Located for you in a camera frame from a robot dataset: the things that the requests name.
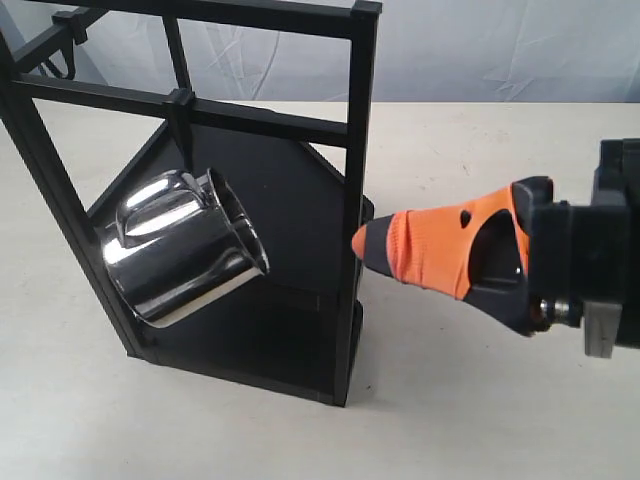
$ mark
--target white backdrop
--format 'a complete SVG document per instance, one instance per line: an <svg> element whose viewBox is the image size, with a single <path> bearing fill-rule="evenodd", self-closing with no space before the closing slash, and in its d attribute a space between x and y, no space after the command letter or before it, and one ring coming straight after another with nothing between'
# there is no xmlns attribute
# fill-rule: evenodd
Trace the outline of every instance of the white backdrop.
<svg viewBox="0 0 640 480"><path fill-rule="evenodd" d="M56 7L0 0L25 38ZM323 0L349 6L352 0ZM198 94L342 100L348 43L181 21ZM109 13L90 29L79 78L166 92L175 85L158 18ZM387 0L379 101L638 101L637 0Z"/></svg>

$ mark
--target black shelf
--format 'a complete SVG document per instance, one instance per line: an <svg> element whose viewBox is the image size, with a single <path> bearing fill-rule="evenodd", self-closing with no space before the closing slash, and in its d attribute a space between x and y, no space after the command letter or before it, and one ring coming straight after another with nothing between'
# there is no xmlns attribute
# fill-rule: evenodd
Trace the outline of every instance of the black shelf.
<svg viewBox="0 0 640 480"><path fill-rule="evenodd" d="M154 364L344 406L363 326L351 237L373 205L364 168L381 5L278 0L64 0L52 26L14 52L0 34L0 116L127 354ZM176 83L167 95L73 81L75 45L110 10L161 16ZM197 97L178 18L351 42L346 123ZM60 51L63 76L49 58ZM29 74L45 63L58 78ZM85 211L33 98L165 122ZM309 143L346 149L345 175ZM272 271L166 329L139 322L107 275L100 231L140 182L172 168L215 167L251 217Z"/></svg>

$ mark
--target white table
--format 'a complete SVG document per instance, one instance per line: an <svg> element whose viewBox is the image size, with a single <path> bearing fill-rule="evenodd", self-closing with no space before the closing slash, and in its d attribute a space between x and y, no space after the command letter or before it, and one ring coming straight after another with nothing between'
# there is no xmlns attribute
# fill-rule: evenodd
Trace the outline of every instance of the white table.
<svg viewBox="0 0 640 480"><path fill-rule="evenodd" d="M87 205L158 125L39 105ZM634 136L638 105L379 104L366 191L382 215L547 174L586 201L600 139ZM371 273L347 409L128 359L4 130L0 159L0 478L637 478L640 352L589 359L581 332L526 340Z"/></svg>

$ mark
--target shiny metal cup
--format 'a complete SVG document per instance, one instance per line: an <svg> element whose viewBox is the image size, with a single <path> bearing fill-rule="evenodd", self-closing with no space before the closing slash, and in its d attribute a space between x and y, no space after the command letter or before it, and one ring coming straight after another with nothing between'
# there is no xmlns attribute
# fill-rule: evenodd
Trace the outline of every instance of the shiny metal cup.
<svg viewBox="0 0 640 480"><path fill-rule="evenodd" d="M224 178L172 170L121 202L101 235L111 280L136 316L172 325L269 270Z"/></svg>

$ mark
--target black base panel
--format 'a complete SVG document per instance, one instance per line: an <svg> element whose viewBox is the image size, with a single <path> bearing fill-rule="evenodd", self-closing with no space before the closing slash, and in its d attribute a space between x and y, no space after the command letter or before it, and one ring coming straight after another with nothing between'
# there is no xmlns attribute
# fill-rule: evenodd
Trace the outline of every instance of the black base panel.
<svg viewBox="0 0 640 480"><path fill-rule="evenodd" d="M263 241L271 273L166 329L143 327L160 365L335 404L337 308L322 312L260 295L269 283L336 298L340 276L343 177L299 142L193 127L195 174L213 166L227 178ZM117 201L182 159L166 124L105 191L89 214L111 221ZM364 215L373 215L365 200ZM356 305L352 358L362 326Z"/></svg>

